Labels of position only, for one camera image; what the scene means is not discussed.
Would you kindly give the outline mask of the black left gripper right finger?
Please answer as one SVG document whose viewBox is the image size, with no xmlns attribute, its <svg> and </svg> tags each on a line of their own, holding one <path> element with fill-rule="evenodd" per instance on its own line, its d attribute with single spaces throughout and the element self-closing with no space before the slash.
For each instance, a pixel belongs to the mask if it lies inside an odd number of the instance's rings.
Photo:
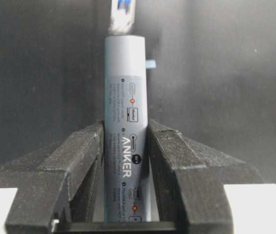
<svg viewBox="0 0 276 234">
<path fill-rule="evenodd" d="M 148 122 L 147 153 L 159 219 L 185 233 L 231 234 L 224 185 L 263 183 L 255 167 L 154 120 Z"/>
</svg>

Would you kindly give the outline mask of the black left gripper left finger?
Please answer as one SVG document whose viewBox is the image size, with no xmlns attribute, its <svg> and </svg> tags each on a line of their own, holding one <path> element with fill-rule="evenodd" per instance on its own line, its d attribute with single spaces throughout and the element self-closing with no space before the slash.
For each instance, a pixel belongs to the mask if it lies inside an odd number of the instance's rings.
<svg viewBox="0 0 276 234">
<path fill-rule="evenodd" d="M 50 234 L 56 220 L 91 221 L 103 142 L 97 122 L 1 164 L 0 234 Z"/>
</svg>

